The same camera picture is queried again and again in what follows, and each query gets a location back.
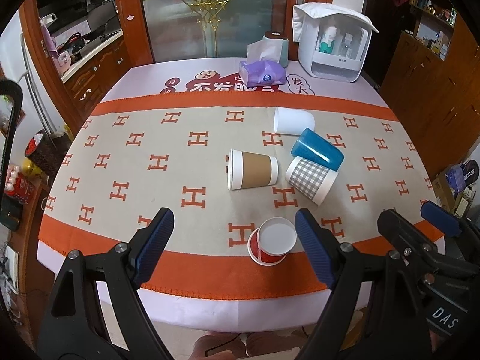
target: table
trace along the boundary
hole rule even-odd
[[[275,267],[250,259],[248,236],[272,216],[293,222],[297,209],[307,207],[342,242],[384,254],[391,246],[379,237],[376,220],[395,207],[443,249],[440,232],[419,212],[423,201],[434,199],[422,161],[362,77],[355,83],[314,79],[290,62],[287,84],[248,91],[238,77],[240,60],[136,67],[112,88],[77,135],[52,187],[40,262],[58,272],[69,250],[107,251],[169,207],[175,230],[139,290],[150,318],[250,332],[315,323],[329,296],[299,242]],[[284,180],[296,137],[273,133],[277,105],[310,110],[316,132],[344,152],[321,207]],[[278,183],[228,191],[230,148],[275,155]],[[369,290],[364,283],[359,308]],[[99,294],[109,301],[104,283]]]

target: refrigerator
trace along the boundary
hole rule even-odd
[[[44,128],[41,118],[47,120],[54,131],[64,131],[65,125],[38,76],[25,42],[22,47],[21,34],[22,26],[17,11],[0,36],[0,65],[6,78],[17,82],[23,90],[22,109],[25,117],[17,127],[10,157],[10,162],[18,165],[23,162],[30,139]],[[3,150],[4,143],[5,138],[0,134],[0,150]]]

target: brown paper cup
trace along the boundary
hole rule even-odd
[[[265,187],[278,179],[277,159],[270,155],[230,149],[229,190]]]

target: orange tablecloth border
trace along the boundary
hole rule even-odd
[[[443,236],[427,221],[415,227],[434,242]],[[81,250],[84,255],[107,252],[119,242],[66,225],[46,214],[38,238],[64,256],[72,249]],[[354,245],[361,252],[377,255],[393,249],[383,237]],[[265,282],[270,292],[265,291]],[[304,252],[290,253],[285,262],[265,268],[248,256],[204,256],[168,250],[163,252],[151,280],[142,287],[170,295],[216,300],[280,298],[326,289],[317,281]]]
[[[96,106],[91,116],[113,112],[123,113],[151,109],[194,107],[290,107],[398,121],[390,108],[380,107],[379,105],[324,96],[292,96],[291,93],[259,91],[176,92],[131,97],[100,103]]]

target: glass door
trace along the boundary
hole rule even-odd
[[[142,0],[155,62],[246,56],[283,32],[287,0]]]

